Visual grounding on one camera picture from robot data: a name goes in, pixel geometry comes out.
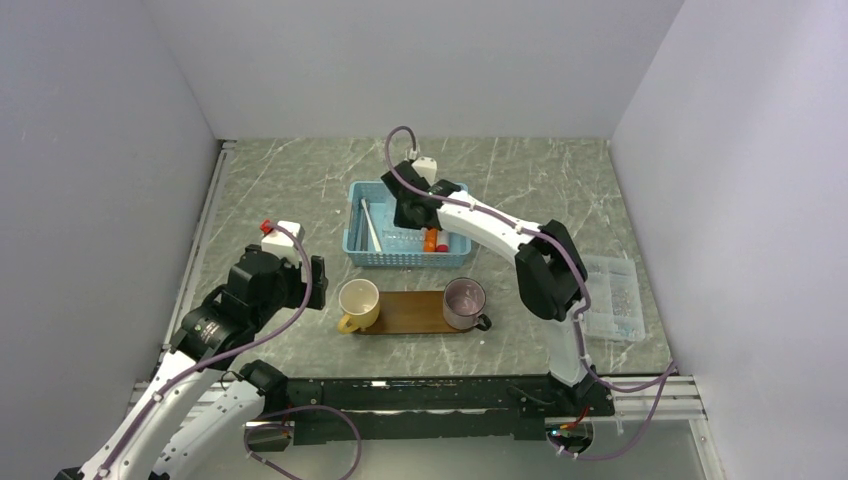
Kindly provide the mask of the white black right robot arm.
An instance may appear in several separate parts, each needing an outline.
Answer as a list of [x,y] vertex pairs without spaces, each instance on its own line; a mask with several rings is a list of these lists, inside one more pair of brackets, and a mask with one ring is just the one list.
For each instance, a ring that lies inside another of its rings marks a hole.
[[429,184],[411,161],[392,167],[381,180],[396,200],[397,226],[459,234],[514,266],[522,303],[547,322],[549,373],[558,381],[550,391],[553,406],[564,415],[585,407],[590,391],[583,381],[591,360],[578,327],[591,300],[586,268],[565,226],[507,215],[447,180]]

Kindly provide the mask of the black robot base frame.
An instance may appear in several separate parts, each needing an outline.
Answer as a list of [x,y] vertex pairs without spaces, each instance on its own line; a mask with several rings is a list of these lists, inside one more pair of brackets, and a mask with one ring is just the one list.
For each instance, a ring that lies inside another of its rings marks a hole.
[[341,440],[509,437],[545,439],[615,414],[594,380],[567,387],[550,374],[291,378],[260,422],[282,426],[296,446]]

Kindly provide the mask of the mauve ceramic mug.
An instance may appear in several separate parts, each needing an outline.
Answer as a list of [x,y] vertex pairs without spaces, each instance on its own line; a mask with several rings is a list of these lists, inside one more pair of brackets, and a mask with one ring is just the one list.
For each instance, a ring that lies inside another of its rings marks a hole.
[[443,291],[443,318],[457,330],[489,331],[492,322],[484,313],[486,300],[485,290],[477,281],[467,277],[453,279]]

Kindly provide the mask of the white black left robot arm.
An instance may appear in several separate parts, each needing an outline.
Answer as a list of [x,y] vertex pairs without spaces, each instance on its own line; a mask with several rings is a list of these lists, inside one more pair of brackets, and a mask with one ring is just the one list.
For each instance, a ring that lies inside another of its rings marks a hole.
[[287,406],[287,377],[255,361],[239,372],[219,401],[189,424],[200,397],[241,353],[264,343],[261,330],[281,309],[296,317],[326,305],[322,257],[304,258],[296,245],[249,245],[225,283],[188,312],[158,370],[118,429],[83,465],[59,479],[175,479],[194,468],[226,427],[257,416],[279,417]]

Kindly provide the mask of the yellow ceramic mug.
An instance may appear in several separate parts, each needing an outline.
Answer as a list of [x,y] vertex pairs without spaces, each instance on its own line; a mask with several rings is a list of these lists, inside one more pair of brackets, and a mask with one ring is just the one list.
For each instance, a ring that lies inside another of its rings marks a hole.
[[380,292],[367,279],[353,279],[345,283],[338,294],[343,312],[337,324],[340,334],[350,334],[371,327],[380,314]]

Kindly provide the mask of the brown oval wooden tray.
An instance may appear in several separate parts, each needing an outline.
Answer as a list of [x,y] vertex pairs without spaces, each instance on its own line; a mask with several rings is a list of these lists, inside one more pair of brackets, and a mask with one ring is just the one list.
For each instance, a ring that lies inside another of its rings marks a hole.
[[442,291],[383,291],[376,321],[358,335],[460,334],[443,315]]

